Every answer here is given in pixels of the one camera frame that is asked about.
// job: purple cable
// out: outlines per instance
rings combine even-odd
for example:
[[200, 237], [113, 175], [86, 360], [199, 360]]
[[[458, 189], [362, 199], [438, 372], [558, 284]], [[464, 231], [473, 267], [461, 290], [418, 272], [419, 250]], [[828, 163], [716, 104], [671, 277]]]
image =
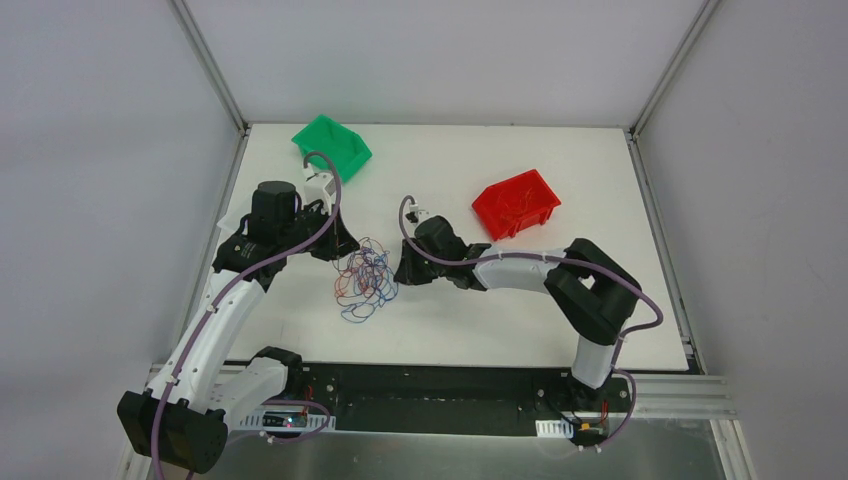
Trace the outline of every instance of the purple cable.
[[[301, 250], [303, 250], [304, 248], [308, 247], [309, 245], [314, 243], [316, 240], [321, 238], [321, 235], [324, 235], [324, 233], [327, 230], [329, 230], [330, 226], [333, 225], [333, 222], [336, 220], [336, 217], [339, 215], [339, 208], [341, 207], [341, 203], [342, 203], [342, 180], [339, 177], [339, 172], [338, 172], [338, 170], [336, 170], [336, 166], [335, 166], [335, 164], [333, 164], [333, 161], [330, 160], [330, 158], [327, 155], [323, 154], [322, 152], [313, 151], [313, 152], [307, 153], [303, 157], [304, 168], [306, 167], [307, 161], [309, 160], [309, 158], [316, 156], [316, 155], [321, 157], [322, 159], [324, 159], [327, 162], [327, 166], [330, 168], [330, 171], [333, 174], [333, 182], [336, 186], [336, 203], [335, 203], [335, 205], [333, 205], [333, 209], [330, 212], [330, 217], [327, 218], [327, 221], [324, 222], [324, 225], [322, 225], [321, 228], [317, 232], [315, 232], [314, 235], [307, 238], [306, 240], [301, 242], [299, 245], [296, 245], [296, 246], [286, 250], [283, 253], [274, 255], [273, 257], [270, 257], [270, 258], [267, 258], [267, 259], [255, 264], [255, 265], [251, 266], [250, 268], [246, 269], [245, 271], [241, 272], [240, 274], [236, 275], [236, 277], [233, 278], [230, 281], [230, 283], [228, 283], [227, 285], [224, 286], [223, 289], [221, 289], [221, 291], [218, 293], [218, 295], [215, 297], [215, 299], [212, 300], [211, 305], [213, 307], [213, 310], [215, 310], [215, 311], [218, 310], [218, 304], [221, 303], [221, 301], [224, 299], [224, 297], [227, 295], [227, 293], [229, 293], [229, 291], [232, 290], [233, 287], [238, 285], [238, 283], [240, 281], [244, 280], [245, 277], [247, 277], [251, 273], [255, 272], [256, 270], [259, 270], [260, 268], [263, 268], [263, 267], [270, 265], [274, 262], [278, 262], [278, 261], [288, 257], [289, 255], [300, 252]], [[183, 364], [188, 359], [188, 354], [189, 354], [189, 352], [191, 352], [191, 348], [194, 346], [194, 343], [197, 341], [197, 338], [200, 336], [200, 332], [203, 330], [203, 327], [206, 326], [206, 323], [209, 321], [209, 319], [211, 317], [212, 317], [212, 312], [207, 311], [206, 313], [204, 313], [203, 317], [201, 317], [201, 319], [200, 319], [200, 322], [198, 322], [197, 327], [194, 329], [193, 332], [191, 332], [191, 336], [188, 338], [188, 341], [186, 342], [186, 346], [185, 346], [185, 349], [183, 349], [183, 353], [180, 355], [180, 358], [174, 364], [174, 369], [171, 370], [171, 376], [175, 380], [176, 380], [177, 376], [180, 374], [180, 372], [183, 368]], [[162, 462], [159, 459], [159, 428], [161, 427], [161, 424], [162, 424], [162, 414], [165, 411], [165, 404], [168, 402], [168, 397], [171, 395], [171, 390], [173, 389], [173, 386], [174, 386], [173, 382], [165, 385], [165, 389], [162, 391], [162, 398], [159, 399], [159, 405], [156, 407], [156, 414], [153, 417], [153, 428], [151, 429], [151, 432], [150, 432], [150, 435], [151, 435], [150, 450], [151, 450], [151, 453], [152, 453], [151, 457], [153, 458], [153, 469], [156, 472], [156, 478], [158, 480], [165, 480], [165, 473], [162, 471]]]
[[280, 443], [280, 444], [283, 444], [283, 443], [298, 443], [298, 442], [302, 442], [304, 440], [309, 440], [310, 438], [314, 437], [315, 435], [318, 435], [318, 433], [320, 433], [321, 430], [324, 430], [325, 428], [329, 427], [330, 426], [330, 420], [332, 420], [332, 417], [330, 415], [330, 411], [327, 410], [327, 407], [325, 407], [324, 405], [321, 405], [320, 403], [310, 402], [309, 400], [268, 400], [267, 402], [263, 403], [262, 405], [295, 405], [295, 406], [300, 406], [300, 407], [312, 407], [312, 408], [317, 408], [318, 410], [321, 410], [321, 413], [323, 413], [324, 416], [326, 417], [326, 420], [324, 420], [324, 423], [322, 423], [318, 428], [316, 428], [315, 430], [312, 430], [311, 432], [303, 433], [300, 436], [297, 436], [297, 437], [294, 437], [294, 438], [269, 437], [269, 438], [272, 438], [271, 441], [274, 442], [274, 443]]
[[474, 264], [482, 263], [482, 262], [491, 262], [492, 260], [502, 260], [504, 258], [524, 258], [524, 259], [528, 259], [528, 260], [542, 260], [543, 262], [559, 262], [559, 263], [562, 263], [564, 265], [574, 265], [574, 266], [577, 266], [577, 267], [583, 267], [583, 268], [587, 268], [589, 270], [593, 270], [595, 272], [598, 272], [601, 275], [608, 277], [609, 279], [613, 280], [615, 283], [626, 288], [630, 293], [632, 293], [633, 295], [636, 295], [639, 298], [639, 300], [642, 300], [643, 302], [648, 304], [648, 306], [651, 307], [651, 310], [653, 310], [654, 313], [657, 314], [657, 319], [654, 320], [653, 322], [643, 323], [641, 325], [634, 325], [632, 327], [626, 328], [619, 334], [618, 342], [616, 342], [615, 351], [613, 352], [613, 355], [612, 355], [612, 364], [613, 365], [615, 365], [616, 360], [618, 360], [618, 355], [621, 353], [622, 340], [624, 340], [624, 337], [626, 337], [627, 335], [629, 335], [629, 334], [631, 334], [635, 331], [638, 331], [638, 330], [646, 330], [648, 328], [658, 327], [663, 322], [662, 310], [660, 310], [659, 305], [654, 303], [654, 301], [651, 300], [650, 297], [648, 297], [647, 295], [642, 293], [641, 290], [636, 288], [633, 284], [631, 284], [630, 282], [628, 282], [627, 280], [625, 280], [624, 278], [622, 278], [620, 275], [616, 274], [612, 270], [605, 268], [605, 267], [602, 267], [600, 265], [596, 265], [596, 264], [591, 263], [591, 262], [585, 262], [583, 260], [576, 260], [576, 259], [573, 259], [573, 258], [565, 258], [565, 257], [549, 257], [547, 255], [540, 255], [538, 253], [531, 253], [531, 252], [504, 252], [500, 255], [487, 255], [485, 257], [472, 258], [472, 259], [469, 259], [469, 260], [445, 260], [443, 258], [438, 258], [438, 257], [435, 257], [433, 255], [430, 255], [429, 253], [427, 253], [423, 249], [421, 249], [421, 247], [416, 245], [415, 242], [412, 241], [412, 239], [409, 237], [409, 233], [407, 233], [407, 231], [406, 231], [406, 227], [403, 224], [403, 209], [404, 209], [404, 207], [406, 207], [406, 202], [409, 202], [409, 201], [412, 201], [412, 203], [415, 203], [415, 198], [412, 195], [407, 195], [407, 196], [403, 197], [403, 200], [401, 200], [401, 202], [400, 202], [400, 209], [398, 210], [398, 225], [400, 226], [400, 231], [403, 234], [403, 239], [406, 241], [406, 243], [409, 244], [410, 247], [412, 247], [413, 250], [418, 252], [419, 255], [426, 258], [427, 260], [430, 260], [433, 263], [439, 263], [439, 264], [442, 264], [442, 265], [447, 265], [449, 267], [462, 267], [462, 266], [474, 265]]

